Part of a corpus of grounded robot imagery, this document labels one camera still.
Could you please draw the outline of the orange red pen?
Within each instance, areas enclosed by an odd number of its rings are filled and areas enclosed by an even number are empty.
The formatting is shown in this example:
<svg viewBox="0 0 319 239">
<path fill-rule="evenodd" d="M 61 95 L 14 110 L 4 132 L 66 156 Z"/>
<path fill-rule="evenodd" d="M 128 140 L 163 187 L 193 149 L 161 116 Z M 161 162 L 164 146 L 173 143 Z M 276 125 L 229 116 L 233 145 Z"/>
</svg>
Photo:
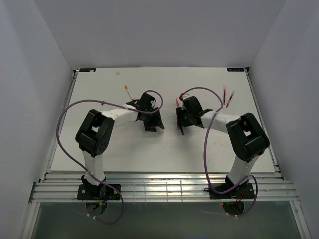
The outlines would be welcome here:
<svg viewBox="0 0 319 239">
<path fill-rule="evenodd" d="M 226 105 L 226 86 L 223 87 L 223 105 Z"/>
</svg>

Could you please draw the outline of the red highlighter pen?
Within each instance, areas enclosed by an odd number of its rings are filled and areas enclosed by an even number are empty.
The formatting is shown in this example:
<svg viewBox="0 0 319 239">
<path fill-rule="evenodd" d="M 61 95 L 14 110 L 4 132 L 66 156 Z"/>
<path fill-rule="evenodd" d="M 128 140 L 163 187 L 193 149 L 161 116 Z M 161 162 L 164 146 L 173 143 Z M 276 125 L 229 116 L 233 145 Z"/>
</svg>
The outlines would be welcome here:
<svg viewBox="0 0 319 239">
<path fill-rule="evenodd" d="M 229 99 L 228 99 L 228 101 L 227 101 L 226 108 L 229 107 L 229 105 L 230 105 L 230 103 L 231 103 L 231 100 L 232 100 L 234 94 L 235 94 L 235 91 L 233 91 L 233 92 L 231 93 L 231 95 L 230 95 L 230 97 L 229 97 Z"/>
</svg>

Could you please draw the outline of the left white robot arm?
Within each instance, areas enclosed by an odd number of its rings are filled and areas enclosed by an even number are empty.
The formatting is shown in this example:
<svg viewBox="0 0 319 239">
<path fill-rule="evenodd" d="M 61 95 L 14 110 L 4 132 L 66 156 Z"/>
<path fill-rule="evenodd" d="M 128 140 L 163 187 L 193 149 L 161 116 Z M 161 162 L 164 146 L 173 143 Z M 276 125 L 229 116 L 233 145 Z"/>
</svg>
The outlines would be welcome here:
<svg viewBox="0 0 319 239">
<path fill-rule="evenodd" d="M 124 124 L 142 121 L 145 131 L 164 129 L 156 100 L 148 93 L 132 100 L 120 108 L 110 111 L 90 110 L 82 122 L 75 140 L 81 149 L 87 172 L 81 181 L 85 190 L 95 199 L 102 198 L 106 187 L 103 171 L 103 153 L 107 149 L 114 128 Z"/>
</svg>

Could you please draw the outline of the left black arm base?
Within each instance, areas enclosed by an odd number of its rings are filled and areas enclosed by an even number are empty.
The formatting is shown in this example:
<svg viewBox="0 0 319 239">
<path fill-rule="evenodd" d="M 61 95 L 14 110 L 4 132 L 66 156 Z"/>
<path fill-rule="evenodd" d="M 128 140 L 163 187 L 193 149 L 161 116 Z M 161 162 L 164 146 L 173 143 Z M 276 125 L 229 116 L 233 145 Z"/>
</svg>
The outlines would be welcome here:
<svg viewBox="0 0 319 239">
<path fill-rule="evenodd" d="M 116 188 L 119 192 L 121 191 L 120 184 L 111 184 L 112 188 L 106 187 L 105 185 L 100 186 L 89 186 L 81 184 L 77 192 L 77 200 L 120 200 L 119 193 L 114 190 Z"/>
</svg>

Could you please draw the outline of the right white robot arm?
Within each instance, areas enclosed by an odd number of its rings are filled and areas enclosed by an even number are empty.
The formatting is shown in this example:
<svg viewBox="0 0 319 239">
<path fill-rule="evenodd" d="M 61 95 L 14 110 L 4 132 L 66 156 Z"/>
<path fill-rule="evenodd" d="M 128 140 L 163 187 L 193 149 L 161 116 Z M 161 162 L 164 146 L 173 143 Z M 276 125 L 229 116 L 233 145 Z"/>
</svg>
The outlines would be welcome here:
<svg viewBox="0 0 319 239">
<path fill-rule="evenodd" d="M 216 195 L 238 197 L 243 192 L 243 185 L 246 185 L 251 177 L 250 172 L 255 162 L 270 146 L 266 133 L 252 113 L 235 116 L 223 114 L 220 110 L 204 110 L 197 97 L 187 93 L 181 94 L 179 99 L 181 107 L 176 108 L 177 126 L 180 129 L 197 126 L 207 130 L 203 146 L 203 163 L 210 191 Z M 219 187 L 211 184 L 207 167 L 208 137 L 212 129 L 229 136 L 235 154 L 225 183 Z"/>
</svg>

